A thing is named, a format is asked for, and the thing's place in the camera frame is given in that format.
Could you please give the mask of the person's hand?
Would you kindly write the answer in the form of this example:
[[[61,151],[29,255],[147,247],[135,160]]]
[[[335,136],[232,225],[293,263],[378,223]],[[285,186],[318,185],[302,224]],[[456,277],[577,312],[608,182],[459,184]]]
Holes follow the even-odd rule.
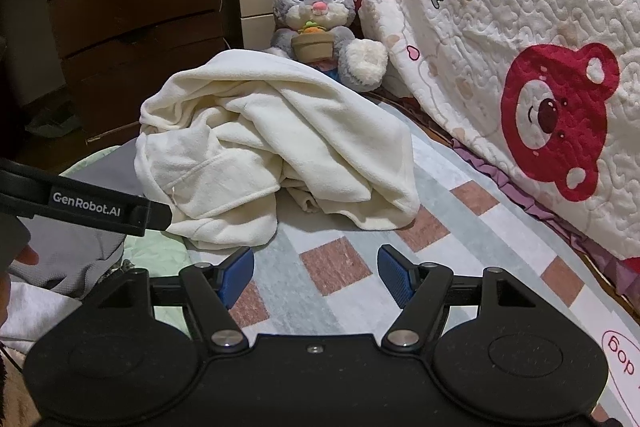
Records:
[[[36,265],[39,262],[38,254],[30,246],[25,246],[16,256],[15,260],[22,265]],[[11,281],[9,274],[1,273],[0,279],[0,325],[8,318],[8,308],[11,295]]]

